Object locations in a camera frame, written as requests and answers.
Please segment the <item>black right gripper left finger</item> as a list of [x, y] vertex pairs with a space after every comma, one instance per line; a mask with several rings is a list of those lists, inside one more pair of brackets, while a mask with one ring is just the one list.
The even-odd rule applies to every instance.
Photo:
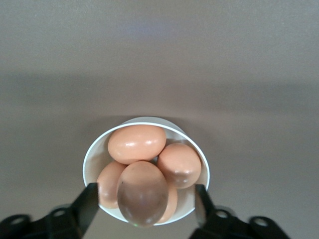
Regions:
[[68, 206], [43, 218], [16, 214], [0, 221], [0, 239], [82, 239], [99, 209], [98, 184], [90, 183]]

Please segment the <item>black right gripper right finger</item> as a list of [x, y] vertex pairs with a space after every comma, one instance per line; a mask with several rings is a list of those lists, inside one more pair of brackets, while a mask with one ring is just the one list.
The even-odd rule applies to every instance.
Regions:
[[199, 227], [189, 239], [291, 239], [272, 219], [254, 216], [243, 222], [214, 205], [206, 188], [195, 185], [195, 214]]

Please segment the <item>brown egg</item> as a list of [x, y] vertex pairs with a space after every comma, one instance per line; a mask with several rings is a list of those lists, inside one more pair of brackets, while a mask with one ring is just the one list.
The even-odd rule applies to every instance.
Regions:
[[130, 164], [119, 178], [117, 199], [121, 214], [130, 224], [151, 227], [162, 218], [167, 207], [166, 179], [150, 162]]
[[99, 203], [108, 209], [118, 208], [118, 181], [127, 165], [112, 161], [99, 174], [97, 179]]
[[154, 125], [131, 125], [114, 131], [108, 142], [110, 156], [121, 164], [150, 161], [166, 145], [165, 130]]
[[174, 215], [177, 209], [177, 203], [178, 203], [177, 189], [174, 187], [172, 183], [168, 183], [167, 207], [163, 216], [158, 221], [158, 224], [168, 221]]
[[178, 189], [186, 189], [199, 179], [201, 160], [194, 149], [182, 143], [166, 146], [157, 159], [157, 167], [166, 180]]

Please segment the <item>white round bowl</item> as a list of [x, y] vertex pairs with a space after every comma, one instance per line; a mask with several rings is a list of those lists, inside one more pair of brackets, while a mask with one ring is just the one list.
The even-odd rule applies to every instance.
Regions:
[[[201, 174], [196, 184], [202, 184], [206, 189], [210, 183], [210, 169], [206, 156], [200, 147], [176, 124], [159, 117], [137, 117], [127, 120], [106, 132], [102, 133], [89, 147], [83, 162], [83, 181], [85, 185], [96, 182], [101, 171], [113, 161], [110, 156], [107, 146], [111, 134], [123, 127], [131, 125], [155, 125], [162, 127], [166, 133], [167, 144], [184, 143], [192, 147], [198, 154], [201, 160]], [[181, 220], [195, 210], [195, 187], [191, 186], [186, 189], [178, 189], [177, 191], [177, 208], [175, 213], [165, 222], [157, 223], [155, 226], [162, 226]]]

